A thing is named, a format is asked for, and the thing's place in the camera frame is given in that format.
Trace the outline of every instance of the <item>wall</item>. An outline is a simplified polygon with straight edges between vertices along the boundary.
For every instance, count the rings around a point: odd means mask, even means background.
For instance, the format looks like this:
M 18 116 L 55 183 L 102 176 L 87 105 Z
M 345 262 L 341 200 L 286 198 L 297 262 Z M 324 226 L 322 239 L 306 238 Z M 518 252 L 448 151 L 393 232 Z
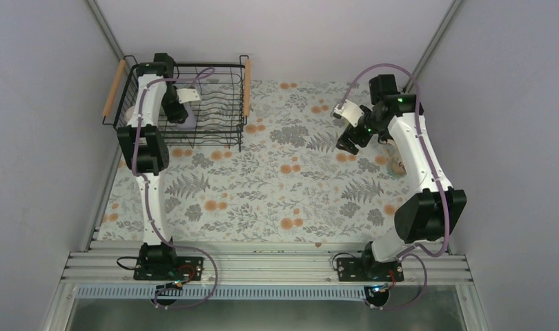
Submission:
M 559 1 L 466 1 L 420 77 L 492 330 L 559 330 Z
M 0 330 L 39 330 L 91 226 L 117 61 L 82 1 L 0 1 Z
M 123 51 L 142 60 L 249 54 L 254 79 L 350 81 L 379 62 L 412 70 L 452 0 L 97 2 Z

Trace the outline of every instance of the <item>dish rack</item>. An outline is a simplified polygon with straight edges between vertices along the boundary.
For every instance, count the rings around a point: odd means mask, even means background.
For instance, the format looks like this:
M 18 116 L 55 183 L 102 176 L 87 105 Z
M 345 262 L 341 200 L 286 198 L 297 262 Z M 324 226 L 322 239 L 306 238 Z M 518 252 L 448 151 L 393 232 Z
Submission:
M 129 70 L 123 86 L 117 113 L 112 122 L 107 120 L 115 99 L 121 76 L 127 66 L 126 58 L 131 57 L 135 65 Z M 117 69 L 113 85 L 109 93 L 103 124 L 115 130 L 125 126 L 125 113 L 133 107 L 137 100 L 137 75 L 139 66 L 135 57 L 124 57 Z M 158 128 L 168 146 L 238 146 L 242 147 L 243 127 L 247 124 L 250 111 L 251 62 L 248 55 L 241 55 L 239 63 L 176 63 L 174 77 L 195 78 L 199 72 L 208 67 L 215 69 L 208 78 L 198 80 L 194 88 L 201 96 L 201 101 L 191 102 L 190 106 L 196 117 L 196 127 L 180 129 L 176 124 L 167 121 L 166 115 L 160 112 Z M 190 83 L 176 82 L 177 88 L 189 88 Z

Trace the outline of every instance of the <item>gray floor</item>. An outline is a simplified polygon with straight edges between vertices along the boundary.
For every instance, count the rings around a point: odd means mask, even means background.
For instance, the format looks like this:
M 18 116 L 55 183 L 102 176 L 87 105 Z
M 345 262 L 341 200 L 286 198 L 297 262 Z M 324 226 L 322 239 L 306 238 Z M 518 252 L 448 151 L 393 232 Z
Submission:
M 411 300 L 417 288 L 393 289 L 387 305 Z M 411 308 L 378 312 L 350 301 L 210 301 L 163 311 L 146 300 L 77 299 L 70 330 L 464 330 L 453 286 L 429 286 Z

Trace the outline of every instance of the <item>floral pattern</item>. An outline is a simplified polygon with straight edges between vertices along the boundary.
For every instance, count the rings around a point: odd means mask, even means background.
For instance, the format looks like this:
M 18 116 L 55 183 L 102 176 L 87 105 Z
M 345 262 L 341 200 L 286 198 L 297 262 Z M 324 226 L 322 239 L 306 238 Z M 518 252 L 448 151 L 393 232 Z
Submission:
M 170 146 L 166 216 L 175 240 L 365 242 L 393 227 L 410 196 L 395 146 L 335 148 L 331 110 L 345 83 L 253 81 L 243 149 Z M 369 104 L 360 84 L 349 99 Z M 119 162 L 101 240 L 142 240 L 137 183 Z

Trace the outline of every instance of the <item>wooden handle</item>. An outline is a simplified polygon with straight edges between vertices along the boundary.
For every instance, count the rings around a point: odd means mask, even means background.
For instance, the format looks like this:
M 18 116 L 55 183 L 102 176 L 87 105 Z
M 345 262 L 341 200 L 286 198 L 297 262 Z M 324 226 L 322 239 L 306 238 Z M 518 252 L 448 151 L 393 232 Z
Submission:
M 121 81 L 121 76 L 123 76 L 123 71 L 125 70 L 125 65 L 127 62 L 125 60 L 119 61 L 119 67 L 117 67 L 117 72 L 115 77 L 113 77 L 113 84 L 109 90 L 109 96 L 107 97 L 107 102 L 105 103 L 105 109 L 103 110 L 103 117 L 109 116 L 111 109 L 113 108 L 113 101 L 115 100 L 115 95 L 117 94 L 117 88 L 119 88 L 119 82 Z
M 243 116 L 249 117 L 251 111 L 251 60 L 245 63 L 245 92 L 243 93 Z

